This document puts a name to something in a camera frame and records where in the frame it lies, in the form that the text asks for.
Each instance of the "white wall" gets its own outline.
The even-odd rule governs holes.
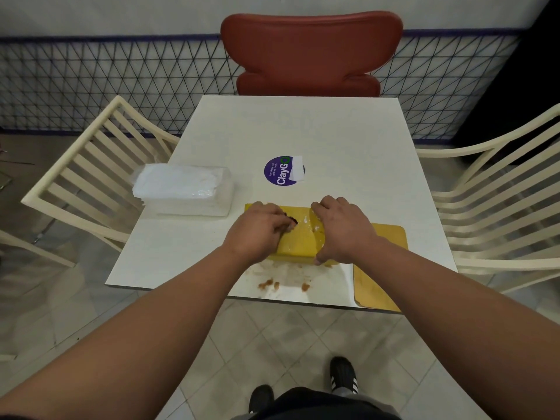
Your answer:
[[[0,0],[0,35],[217,34],[232,13],[391,10],[405,29],[525,28],[548,0]]]

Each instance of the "forearm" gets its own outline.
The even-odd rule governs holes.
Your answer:
[[[384,239],[364,249],[356,263],[488,414],[507,419],[557,415],[556,324]]]
[[[217,249],[6,395],[0,413],[42,420],[154,418],[247,267]]]

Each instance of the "black wire mesh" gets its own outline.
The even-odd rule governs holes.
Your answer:
[[[408,35],[373,71],[414,139],[448,139],[517,45],[515,34]],[[79,134],[119,94],[180,134],[204,94],[236,93],[243,69],[216,36],[0,42],[4,133]]]

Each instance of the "white table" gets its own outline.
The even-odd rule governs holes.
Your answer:
[[[371,222],[402,225],[411,251],[456,270],[396,98],[204,96],[170,163],[227,166],[236,185],[227,217],[158,216],[144,210],[109,275],[110,286],[153,289],[219,246],[245,203],[310,206],[327,194],[357,204]],[[305,180],[270,183],[264,168],[301,155]],[[259,284],[268,278],[279,289]],[[302,291],[302,284],[310,288]],[[351,265],[266,261],[231,297],[358,308]]]

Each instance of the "person's right hand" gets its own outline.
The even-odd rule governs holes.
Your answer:
[[[353,264],[364,247],[379,239],[368,217],[345,198],[325,196],[311,205],[325,227],[325,244],[315,257],[316,265],[329,259]]]

